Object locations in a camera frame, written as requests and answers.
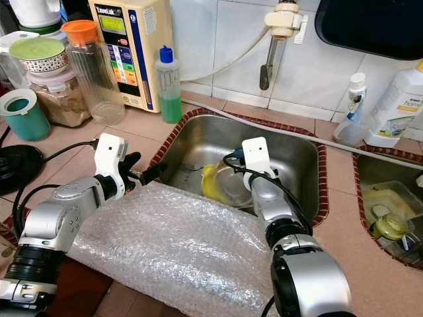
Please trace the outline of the yellow plastic cup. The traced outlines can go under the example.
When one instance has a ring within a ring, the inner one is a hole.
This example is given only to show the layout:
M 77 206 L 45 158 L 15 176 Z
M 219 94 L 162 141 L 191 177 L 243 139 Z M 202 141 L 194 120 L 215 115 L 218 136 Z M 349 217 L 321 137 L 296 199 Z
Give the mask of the yellow plastic cup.
M 202 188 L 202 194 L 206 198 L 213 199 L 220 203 L 229 204 L 229 200 L 224 196 L 223 190 L 217 183 L 217 175 L 220 171 L 220 163 L 214 165 L 205 165 L 202 169 L 202 181 L 200 187 Z

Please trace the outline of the green dish soap bottle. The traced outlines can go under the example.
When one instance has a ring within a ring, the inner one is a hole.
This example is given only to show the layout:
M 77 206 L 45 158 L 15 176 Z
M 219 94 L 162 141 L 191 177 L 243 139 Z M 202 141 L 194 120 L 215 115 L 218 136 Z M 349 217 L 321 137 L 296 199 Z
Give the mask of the green dish soap bottle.
M 159 49 L 158 57 L 156 70 L 161 118 L 165 123 L 178 123 L 182 117 L 178 61 L 173 57 L 173 49 L 168 46 Z

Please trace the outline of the clear bubble wrap sheet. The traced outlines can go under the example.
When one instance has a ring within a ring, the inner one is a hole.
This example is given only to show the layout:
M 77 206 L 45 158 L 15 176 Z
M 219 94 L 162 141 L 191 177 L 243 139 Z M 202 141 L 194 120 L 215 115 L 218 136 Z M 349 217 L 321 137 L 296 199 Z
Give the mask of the clear bubble wrap sheet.
M 160 182 L 98 208 L 69 256 L 191 317 L 260 317 L 273 293 L 257 217 Z

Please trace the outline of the clear pitcher with orange lid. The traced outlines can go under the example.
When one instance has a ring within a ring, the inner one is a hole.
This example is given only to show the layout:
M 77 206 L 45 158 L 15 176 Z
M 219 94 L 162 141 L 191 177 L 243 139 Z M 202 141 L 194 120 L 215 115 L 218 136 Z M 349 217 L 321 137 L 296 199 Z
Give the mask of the clear pitcher with orange lid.
M 90 19 L 64 23 L 67 34 L 66 54 L 75 72 L 87 108 L 97 123 L 115 125 L 125 116 L 125 105 L 114 82 L 105 46 L 97 33 L 97 24 Z

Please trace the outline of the jar with pink lid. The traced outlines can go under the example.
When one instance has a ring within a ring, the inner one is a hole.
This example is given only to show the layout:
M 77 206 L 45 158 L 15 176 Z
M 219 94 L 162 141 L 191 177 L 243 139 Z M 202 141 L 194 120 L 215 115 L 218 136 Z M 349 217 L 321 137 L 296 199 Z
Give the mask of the jar with pink lid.
M 51 77 L 27 73 L 30 89 L 37 95 L 39 105 L 51 123 L 77 127 L 91 117 L 82 88 L 70 67 Z

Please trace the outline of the beige water ionizer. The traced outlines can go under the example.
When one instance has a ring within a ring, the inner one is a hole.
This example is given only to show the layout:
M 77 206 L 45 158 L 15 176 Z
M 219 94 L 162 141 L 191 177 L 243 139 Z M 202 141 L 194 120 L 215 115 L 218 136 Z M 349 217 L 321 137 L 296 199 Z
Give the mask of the beige water ionizer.
M 173 46 L 169 0 L 88 0 L 126 106 L 159 114 L 159 50 Z

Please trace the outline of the teal cup with white rim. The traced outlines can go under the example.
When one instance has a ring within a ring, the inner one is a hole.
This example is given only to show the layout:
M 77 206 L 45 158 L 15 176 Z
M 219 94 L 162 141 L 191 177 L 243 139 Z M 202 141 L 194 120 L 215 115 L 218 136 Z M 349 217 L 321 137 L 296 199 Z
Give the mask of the teal cup with white rim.
M 0 97 L 0 116 L 19 139 L 37 141 L 50 133 L 50 123 L 29 88 L 16 88 Z

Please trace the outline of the black round kettle base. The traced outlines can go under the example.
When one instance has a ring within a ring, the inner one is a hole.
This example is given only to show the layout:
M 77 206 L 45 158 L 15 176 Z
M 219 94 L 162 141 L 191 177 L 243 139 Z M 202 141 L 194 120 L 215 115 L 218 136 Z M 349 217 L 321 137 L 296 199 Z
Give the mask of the black round kettle base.
M 11 194 L 29 184 L 39 175 L 43 154 L 30 145 L 0 148 L 0 194 Z

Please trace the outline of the patterned bowl with green lid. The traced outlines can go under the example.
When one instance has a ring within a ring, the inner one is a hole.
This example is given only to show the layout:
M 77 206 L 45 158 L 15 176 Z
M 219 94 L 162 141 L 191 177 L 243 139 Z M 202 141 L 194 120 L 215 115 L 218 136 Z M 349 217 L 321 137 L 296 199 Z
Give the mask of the patterned bowl with green lid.
M 9 54 L 34 76 L 51 77 L 67 69 L 67 55 L 61 40 L 55 38 L 25 38 L 9 48 Z

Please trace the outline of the clear container with white lid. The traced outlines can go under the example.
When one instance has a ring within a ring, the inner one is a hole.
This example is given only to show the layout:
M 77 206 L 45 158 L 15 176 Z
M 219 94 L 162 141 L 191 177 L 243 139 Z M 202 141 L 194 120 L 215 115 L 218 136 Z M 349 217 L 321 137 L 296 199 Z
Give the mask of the clear container with white lid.
M 27 79 L 27 71 L 18 58 L 10 54 L 11 45 L 18 40 L 36 38 L 39 34 L 30 31 L 13 31 L 0 37 L 0 66 L 15 88 L 29 88 L 31 82 Z

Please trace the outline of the white jug with green base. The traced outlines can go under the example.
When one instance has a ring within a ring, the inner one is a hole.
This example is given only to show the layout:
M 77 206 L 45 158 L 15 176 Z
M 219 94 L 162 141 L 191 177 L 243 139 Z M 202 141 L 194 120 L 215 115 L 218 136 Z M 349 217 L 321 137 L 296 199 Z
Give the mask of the white jug with green base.
M 9 3 L 19 29 L 41 34 L 59 30 L 60 0 L 9 0 Z

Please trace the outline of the steel faucet with beige diverter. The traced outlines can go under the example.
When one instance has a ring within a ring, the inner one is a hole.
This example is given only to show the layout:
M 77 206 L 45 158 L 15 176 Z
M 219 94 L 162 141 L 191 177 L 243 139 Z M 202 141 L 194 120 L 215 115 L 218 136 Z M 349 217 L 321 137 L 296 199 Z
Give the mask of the steel faucet with beige diverter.
M 271 34 L 271 42 L 266 63 L 260 67 L 259 87 L 261 90 L 267 90 L 270 86 L 278 43 L 293 37 L 294 44 L 302 44 L 308 22 L 309 17 L 299 13 L 298 0 L 279 0 L 274 12 L 266 13 L 264 24 Z

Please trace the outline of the small white spray bottle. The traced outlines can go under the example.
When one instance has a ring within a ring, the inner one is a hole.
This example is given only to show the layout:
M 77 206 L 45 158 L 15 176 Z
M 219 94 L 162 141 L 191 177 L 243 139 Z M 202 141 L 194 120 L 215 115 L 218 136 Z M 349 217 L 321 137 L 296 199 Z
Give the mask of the small white spray bottle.
M 347 112 L 333 133 L 333 139 L 338 144 L 356 147 L 365 137 L 367 127 L 362 123 L 362 118 L 366 91 L 365 73 L 354 73 L 348 87 Z

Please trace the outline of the clear plastic food container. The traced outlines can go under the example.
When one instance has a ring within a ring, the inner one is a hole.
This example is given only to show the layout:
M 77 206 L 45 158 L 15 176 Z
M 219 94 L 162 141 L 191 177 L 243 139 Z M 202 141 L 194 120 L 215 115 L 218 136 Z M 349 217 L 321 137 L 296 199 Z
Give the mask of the clear plastic food container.
M 367 227 L 389 211 L 402 215 L 405 220 L 423 215 L 423 200 L 399 181 L 379 182 L 366 186 L 362 198 Z

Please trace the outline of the large white bottle yellow cap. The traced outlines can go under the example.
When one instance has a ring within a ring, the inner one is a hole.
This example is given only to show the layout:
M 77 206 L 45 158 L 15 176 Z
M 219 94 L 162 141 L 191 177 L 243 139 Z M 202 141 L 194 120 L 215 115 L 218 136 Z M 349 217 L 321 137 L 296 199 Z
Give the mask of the large white bottle yellow cap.
M 371 112 L 366 145 L 392 148 L 414 119 L 423 114 L 423 59 L 399 71 Z

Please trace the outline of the black wall tray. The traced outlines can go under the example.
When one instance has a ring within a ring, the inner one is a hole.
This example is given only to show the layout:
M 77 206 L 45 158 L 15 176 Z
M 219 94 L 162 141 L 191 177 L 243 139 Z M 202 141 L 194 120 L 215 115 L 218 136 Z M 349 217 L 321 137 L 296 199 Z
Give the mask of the black wall tray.
M 320 0 L 315 33 L 332 46 L 423 59 L 423 0 Z

